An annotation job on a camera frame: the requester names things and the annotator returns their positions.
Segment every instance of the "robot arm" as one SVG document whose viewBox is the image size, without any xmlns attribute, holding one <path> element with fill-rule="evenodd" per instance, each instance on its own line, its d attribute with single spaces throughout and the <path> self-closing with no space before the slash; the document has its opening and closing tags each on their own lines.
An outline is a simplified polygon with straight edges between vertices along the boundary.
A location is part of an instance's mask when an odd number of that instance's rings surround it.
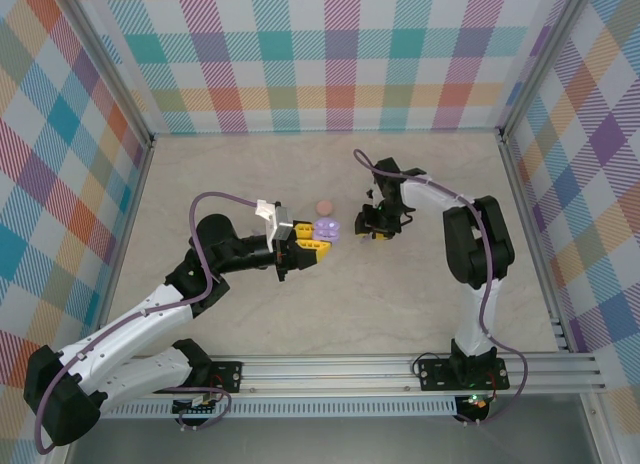
<svg viewBox="0 0 640 464">
<path fill-rule="evenodd" d="M 42 425 L 55 445 L 75 441 L 102 413 L 131 399 L 170 387 L 211 386 L 211 361 L 190 339 L 174 343 L 159 355 L 125 361 L 163 333 L 213 306 L 229 291 L 223 274 L 274 266 L 278 279 L 284 281 L 288 271 L 320 262 L 331 247 L 329 242 L 312 240 L 312 224 L 293 221 L 279 203 L 258 201 L 256 214 L 267 221 L 265 235 L 240 239 L 222 214 L 209 215 L 198 223 L 198 240 L 214 277 L 206 297 L 198 299 L 207 288 L 207 279 L 191 239 L 184 260 L 136 307 L 56 353 L 43 346 L 31 355 L 24 399 L 37 412 L 51 387 Z M 174 305 L 181 301 L 185 305 Z M 157 312 L 149 311 L 156 307 Z M 83 354 L 92 342 L 95 346 Z M 65 366 L 70 367 L 53 384 Z"/>
<path fill-rule="evenodd" d="M 497 349 L 487 338 L 478 318 L 487 284 L 487 259 L 482 239 L 476 235 L 479 231 L 475 217 L 463 200 L 440 190 L 441 186 L 425 185 L 430 178 L 421 169 L 402 172 L 392 158 L 387 158 L 376 163 L 372 171 L 374 189 L 368 196 L 373 202 L 365 204 L 358 214 L 356 234 L 391 239 L 413 221 L 412 212 L 442 212 L 447 264 L 464 290 L 462 318 L 452 339 L 449 369 L 460 387 L 473 387 L 485 381 L 486 373 L 498 364 Z M 420 176 L 421 180 L 391 177 L 393 175 Z M 498 202 L 490 196 L 480 199 L 465 196 L 464 201 L 480 213 L 491 247 L 493 280 L 483 315 L 490 332 L 500 287 L 515 254 Z"/>
</svg>

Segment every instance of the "colorful checkered backdrop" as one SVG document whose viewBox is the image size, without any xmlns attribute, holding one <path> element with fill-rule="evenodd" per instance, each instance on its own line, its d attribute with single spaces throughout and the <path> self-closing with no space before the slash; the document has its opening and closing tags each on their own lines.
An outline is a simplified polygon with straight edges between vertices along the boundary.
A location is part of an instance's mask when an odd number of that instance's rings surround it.
<svg viewBox="0 0 640 464">
<path fill-rule="evenodd" d="M 87 333 L 143 147 L 54 0 L 0 0 L 0 462 L 34 461 L 29 355 Z"/>
<path fill-rule="evenodd" d="M 538 57 L 540 56 L 540 52 L 542 51 L 542 49 L 544 49 L 544 46 L 547 44 L 547 40 L 551 35 L 551 30 L 553 29 L 553 26 L 555 26 L 556 22 L 558 21 L 558 18 L 564 11 L 564 7 L 566 3 L 567 3 L 567 0 L 556 0 L 556 2 L 553 4 L 553 7 L 551 8 L 551 12 L 549 12 L 547 19 L 544 22 L 544 26 L 542 26 L 542 30 L 540 31 L 540 34 L 538 34 L 538 38 L 536 39 L 535 44 L 531 48 L 531 51 L 527 56 L 525 64 L 522 67 L 520 74 L 518 75 L 518 80 L 516 81 L 515 85 L 511 89 L 511 93 L 509 94 L 507 103 L 504 106 L 504 109 L 502 109 L 502 113 L 500 114 L 500 118 L 498 119 L 497 127 L 504 126 L 505 121 L 509 116 L 509 113 L 513 109 L 513 105 L 515 104 L 516 100 L 520 96 L 520 91 L 522 90 L 522 86 L 524 86 L 524 83 L 527 81 L 527 79 L 531 75 L 531 71 L 533 71 L 536 63 L 538 62 Z"/>
<path fill-rule="evenodd" d="M 640 0 L 591 0 L 512 141 L 571 329 L 640 456 Z"/>
<path fill-rule="evenodd" d="M 150 127 L 171 133 L 493 128 L 550 9 L 543 0 L 82 1 Z"/>
</svg>

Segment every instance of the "purple cable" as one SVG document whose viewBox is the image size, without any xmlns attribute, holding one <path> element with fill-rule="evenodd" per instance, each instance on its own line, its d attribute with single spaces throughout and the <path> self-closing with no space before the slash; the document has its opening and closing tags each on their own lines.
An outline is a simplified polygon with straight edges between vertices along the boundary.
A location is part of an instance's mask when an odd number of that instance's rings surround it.
<svg viewBox="0 0 640 464">
<path fill-rule="evenodd" d="M 491 245 L 489 244 L 489 235 L 487 233 L 487 229 L 484 227 L 484 223 L 482 222 L 482 216 L 480 215 L 480 212 L 478 212 L 478 210 L 475 207 L 473 207 L 473 204 L 469 202 L 467 199 L 465 199 L 463 196 L 461 196 L 460 194 L 456 194 L 451 189 L 443 186 L 442 184 L 438 184 L 433 180 L 427 180 L 418 176 L 409 176 L 406 174 L 386 172 L 386 171 L 381 171 L 380 169 L 376 169 L 373 166 L 373 163 L 371 162 L 369 157 L 361 149 L 355 149 L 353 151 L 353 157 L 356 158 L 356 161 L 358 161 L 360 164 L 362 164 L 364 167 L 366 167 L 367 169 L 369 169 L 371 172 L 375 174 L 379 174 L 381 176 L 402 178 L 402 179 L 407 179 L 411 181 L 416 181 L 424 185 L 431 186 L 434 189 L 437 189 L 438 191 L 452 197 L 453 199 L 457 200 L 458 202 L 466 206 L 471 211 L 471 214 L 476 220 L 476 223 L 478 224 L 478 229 L 480 230 L 480 234 L 482 235 L 482 244 L 484 246 L 484 253 L 487 258 L 487 284 L 485 286 L 484 294 L 482 296 L 482 302 L 480 303 L 480 315 L 478 317 L 478 320 L 480 322 L 480 328 L 482 329 L 482 332 L 487 337 L 487 339 L 489 339 L 489 341 L 491 341 L 493 344 L 495 344 L 496 346 L 498 346 L 504 351 L 516 354 L 522 360 L 522 368 L 523 368 L 522 382 L 520 383 L 520 386 L 516 390 L 516 393 L 513 395 L 513 398 L 511 399 L 511 401 L 509 401 L 509 404 L 506 407 L 499 410 L 498 412 L 496 412 L 493 416 L 485 419 L 484 422 L 490 422 L 497 419 L 498 417 L 504 415 L 506 411 L 511 408 L 513 403 L 522 394 L 522 391 L 524 390 L 524 387 L 527 384 L 527 378 L 529 377 L 529 363 L 527 362 L 527 357 L 522 352 L 512 347 L 509 347 L 505 344 L 502 344 L 495 337 L 493 337 L 489 332 L 489 329 L 484 323 L 484 313 L 487 309 L 487 303 L 489 302 L 489 296 L 491 294 L 491 282 L 493 281 L 493 256 L 491 253 Z"/>
<path fill-rule="evenodd" d="M 231 194 L 227 194 L 225 192 L 203 192 L 202 194 L 199 194 L 198 196 L 196 196 L 196 198 L 191 203 L 191 208 L 189 209 L 189 228 L 191 230 L 193 246 L 195 247 L 196 253 L 198 254 L 198 258 L 200 259 L 200 264 L 202 265 L 202 270 L 204 271 L 204 276 L 207 281 L 207 286 L 204 292 L 199 296 L 193 297 L 191 299 L 185 299 L 184 301 L 178 301 L 172 304 L 165 304 L 163 306 L 158 306 L 158 307 L 150 307 L 150 308 L 144 309 L 140 313 L 132 314 L 126 317 L 125 319 L 123 319 L 122 321 L 119 321 L 113 326 L 111 326 L 110 328 L 108 328 L 98 337 L 93 339 L 89 344 L 87 344 L 78 354 L 73 356 L 69 360 L 69 362 L 67 362 L 62 367 L 62 369 L 60 369 L 58 374 L 56 374 L 56 376 L 51 380 L 51 382 L 49 383 L 49 386 L 47 387 L 47 389 L 44 391 L 44 394 L 42 395 L 42 399 L 40 400 L 40 405 L 38 406 L 38 411 L 36 412 L 36 423 L 35 423 L 35 431 L 34 431 L 34 439 L 35 439 L 36 449 L 38 450 L 38 453 L 42 455 L 49 454 L 55 448 L 54 444 L 45 448 L 44 444 L 42 443 L 42 420 L 44 418 L 44 410 L 47 406 L 47 403 L 49 402 L 49 398 L 51 397 L 51 394 L 53 393 L 53 389 L 56 387 L 58 382 L 60 382 L 62 377 L 69 371 L 69 369 L 71 369 L 80 360 L 78 358 L 78 355 L 82 354 L 86 356 L 87 353 L 91 352 L 107 336 L 111 335 L 113 332 L 117 331 L 122 326 L 124 326 L 125 324 L 128 324 L 134 319 L 137 319 L 139 317 L 146 317 L 149 314 L 152 314 L 154 312 L 166 311 L 168 309 L 174 309 L 176 307 L 190 306 L 191 304 L 198 302 L 201 299 L 204 299 L 211 293 L 211 290 L 213 289 L 213 281 L 215 280 L 216 282 L 219 282 L 218 279 L 215 276 L 213 276 L 211 274 L 211 271 L 209 270 L 209 266 L 207 265 L 207 259 L 204 256 L 204 250 L 202 249 L 202 245 L 200 244 L 200 239 L 198 238 L 198 233 L 196 232 L 196 222 L 195 222 L 196 208 L 198 207 L 198 203 L 205 197 L 222 197 L 224 199 L 229 199 L 230 201 L 244 204 L 245 206 L 256 207 L 255 202 L 242 199 L 241 197 L 232 196 Z M 206 389 L 211 390 L 211 392 L 220 393 L 219 392 L 220 389 L 218 388 L 211 388 L 211 389 L 206 388 Z"/>
<path fill-rule="evenodd" d="M 187 411 L 186 410 L 185 411 L 181 411 L 178 414 L 178 422 L 182 426 L 182 428 L 181 428 L 182 431 L 184 431 L 185 429 L 188 429 L 190 431 L 200 431 L 202 429 L 206 429 L 207 427 L 211 427 L 214 424 L 217 424 L 218 422 L 220 422 L 222 420 L 222 418 L 231 410 L 231 402 L 232 402 L 231 394 L 229 394 L 224 389 L 220 389 L 220 388 L 217 388 L 217 387 L 167 387 L 165 389 L 165 391 L 172 391 L 172 392 L 209 392 L 209 393 L 213 393 L 213 394 L 222 394 L 224 397 L 227 398 L 227 407 L 224 409 L 224 411 L 222 411 L 219 416 L 207 419 L 204 423 L 200 424 L 199 426 L 187 426 L 182 421 L 182 416 Z"/>
</svg>

